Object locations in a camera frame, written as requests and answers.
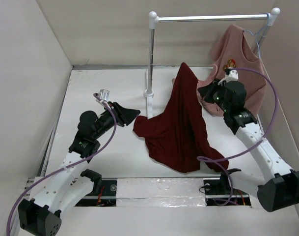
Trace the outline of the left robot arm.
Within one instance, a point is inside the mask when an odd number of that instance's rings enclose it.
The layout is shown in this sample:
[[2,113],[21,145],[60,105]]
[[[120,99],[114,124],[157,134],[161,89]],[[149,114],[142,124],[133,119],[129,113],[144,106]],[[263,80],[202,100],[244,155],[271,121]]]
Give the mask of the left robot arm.
[[55,236],[63,217],[87,194],[101,191],[101,174],[89,170],[87,165],[103,146],[98,139],[108,130],[127,126],[140,114],[139,110],[127,109],[117,102],[102,104],[105,111],[81,114],[78,131],[60,166],[43,189],[31,200],[18,205],[20,227],[34,236]]

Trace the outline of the dark red t shirt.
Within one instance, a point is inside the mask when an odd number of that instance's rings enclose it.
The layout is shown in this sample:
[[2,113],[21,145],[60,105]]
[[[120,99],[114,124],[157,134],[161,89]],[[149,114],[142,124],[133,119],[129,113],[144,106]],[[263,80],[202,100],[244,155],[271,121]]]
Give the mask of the dark red t shirt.
[[223,159],[208,142],[197,82],[192,70],[182,63],[164,112],[150,119],[138,116],[134,122],[133,131],[145,139],[149,156],[181,173],[200,170],[199,156]]

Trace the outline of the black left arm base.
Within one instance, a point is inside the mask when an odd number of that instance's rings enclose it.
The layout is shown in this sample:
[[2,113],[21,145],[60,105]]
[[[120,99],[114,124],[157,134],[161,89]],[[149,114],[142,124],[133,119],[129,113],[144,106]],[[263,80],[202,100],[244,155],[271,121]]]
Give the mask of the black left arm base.
[[116,206],[116,178],[102,178],[102,175],[93,171],[85,170],[81,177],[89,178],[94,184],[92,191],[84,196],[76,207],[115,207]]

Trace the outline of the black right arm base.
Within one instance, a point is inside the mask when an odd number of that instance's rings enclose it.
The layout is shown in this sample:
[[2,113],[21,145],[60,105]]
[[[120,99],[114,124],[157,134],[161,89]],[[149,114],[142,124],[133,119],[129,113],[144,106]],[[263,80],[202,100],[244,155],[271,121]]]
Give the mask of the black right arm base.
[[221,173],[217,177],[207,177],[203,179],[203,185],[199,187],[199,192],[205,196],[206,206],[221,206],[227,202],[226,206],[251,206],[250,197],[247,193],[233,189],[226,173]]

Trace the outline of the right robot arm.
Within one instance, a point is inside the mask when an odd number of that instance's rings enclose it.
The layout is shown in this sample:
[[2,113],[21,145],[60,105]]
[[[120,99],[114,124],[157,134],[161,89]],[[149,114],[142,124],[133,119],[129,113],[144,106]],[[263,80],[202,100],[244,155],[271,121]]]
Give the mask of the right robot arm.
[[258,199],[267,212],[299,204],[299,171],[295,171],[264,138],[254,115],[245,108],[246,90],[238,81],[221,82],[198,88],[206,102],[218,105],[224,122],[247,147],[264,179],[231,169],[220,176],[219,188],[224,193],[239,189]]

